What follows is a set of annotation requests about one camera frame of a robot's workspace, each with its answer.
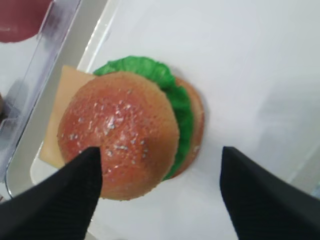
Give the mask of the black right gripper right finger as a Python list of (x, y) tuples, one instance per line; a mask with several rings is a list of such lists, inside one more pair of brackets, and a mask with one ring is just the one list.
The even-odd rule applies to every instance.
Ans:
[(320, 201), (235, 147), (222, 149), (219, 186), (240, 240), (318, 240)]

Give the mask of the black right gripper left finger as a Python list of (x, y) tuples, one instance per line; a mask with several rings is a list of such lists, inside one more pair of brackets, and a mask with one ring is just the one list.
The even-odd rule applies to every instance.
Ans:
[(89, 147), (40, 184), (0, 205), (0, 238), (83, 240), (101, 188), (100, 150)]

